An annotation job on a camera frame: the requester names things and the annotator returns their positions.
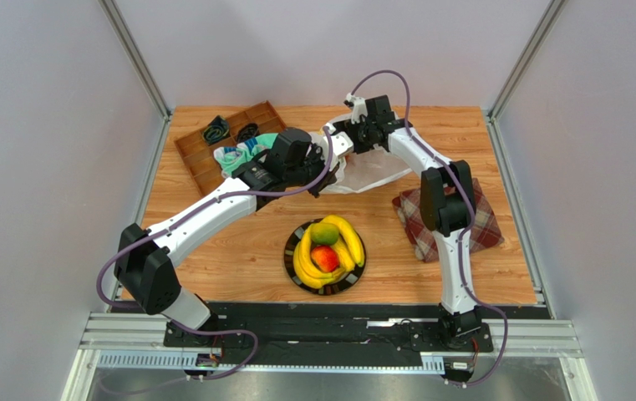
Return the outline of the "white plastic bag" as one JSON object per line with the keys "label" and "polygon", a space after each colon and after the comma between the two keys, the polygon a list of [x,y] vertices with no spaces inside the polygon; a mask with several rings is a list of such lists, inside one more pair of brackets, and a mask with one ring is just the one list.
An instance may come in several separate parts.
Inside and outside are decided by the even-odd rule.
{"label": "white plastic bag", "polygon": [[387,185],[412,173],[402,159],[382,148],[332,159],[332,170],[321,182],[320,194],[358,194]]}

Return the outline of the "green fake mango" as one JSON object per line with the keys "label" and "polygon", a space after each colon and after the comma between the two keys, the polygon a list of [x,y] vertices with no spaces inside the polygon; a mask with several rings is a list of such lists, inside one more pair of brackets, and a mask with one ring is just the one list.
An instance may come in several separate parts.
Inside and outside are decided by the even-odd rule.
{"label": "green fake mango", "polygon": [[338,227],[329,222],[316,222],[310,226],[310,239],[320,246],[332,246],[340,239]]}

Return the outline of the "red fake apple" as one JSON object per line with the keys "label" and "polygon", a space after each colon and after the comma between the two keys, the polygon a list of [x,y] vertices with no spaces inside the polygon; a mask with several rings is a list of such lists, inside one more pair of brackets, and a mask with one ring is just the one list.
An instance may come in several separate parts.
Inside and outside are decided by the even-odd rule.
{"label": "red fake apple", "polygon": [[331,246],[320,245],[314,247],[310,252],[313,264],[325,273],[332,273],[340,267],[338,254]]}

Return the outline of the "yellow banana bunch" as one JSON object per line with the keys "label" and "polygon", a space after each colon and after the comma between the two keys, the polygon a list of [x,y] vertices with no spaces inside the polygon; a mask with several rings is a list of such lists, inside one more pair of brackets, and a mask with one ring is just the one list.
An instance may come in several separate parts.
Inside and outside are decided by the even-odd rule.
{"label": "yellow banana bunch", "polygon": [[311,250],[316,247],[310,239],[310,226],[303,233],[293,253],[293,269],[302,284],[314,290],[334,284],[343,278],[346,271],[340,266],[332,273],[321,272],[310,257]]}
{"label": "yellow banana bunch", "polygon": [[330,247],[338,254],[340,266],[346,272],[363,267],[366,259],[364,245],[354,227],[346,219],[336,215],[326,216],[321,223],[331,224],[338,229],[338,240]]}

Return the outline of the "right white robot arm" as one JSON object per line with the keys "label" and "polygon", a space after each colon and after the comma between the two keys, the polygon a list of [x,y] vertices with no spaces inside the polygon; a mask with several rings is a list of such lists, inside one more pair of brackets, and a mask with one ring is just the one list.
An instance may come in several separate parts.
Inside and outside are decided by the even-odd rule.
{"label": "right white robot arm", "polygon": [[470,238],[475,221],[471,168],[452,161],[428,145],[406,118],[392,110],[387,96],[365,99],[348,94],[349,118],[334,122],[357,153],[382,149],[404,161],[420,176],[420,217],[435,238],[442,277],[440,328],[443,346],[471,344],[481,315],[471,280]]}

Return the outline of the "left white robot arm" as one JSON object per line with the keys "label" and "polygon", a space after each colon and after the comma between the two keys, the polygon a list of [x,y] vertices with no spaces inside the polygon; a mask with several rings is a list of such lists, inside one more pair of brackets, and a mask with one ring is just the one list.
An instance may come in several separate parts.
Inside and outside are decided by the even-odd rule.
{"label": "left white robot arm", "polygon": [[193,206],[147,229],[126,227],[118,253],[101,271],[112,269],[146,314],[160,314],[183,329],[200,329],[213,313],[182,287],[176,268],[203,242],[267,203],[304,191],[318,196],[353,147],[332,126],[324,127],[322,135],[286,129],[271,148],[241,164]]}

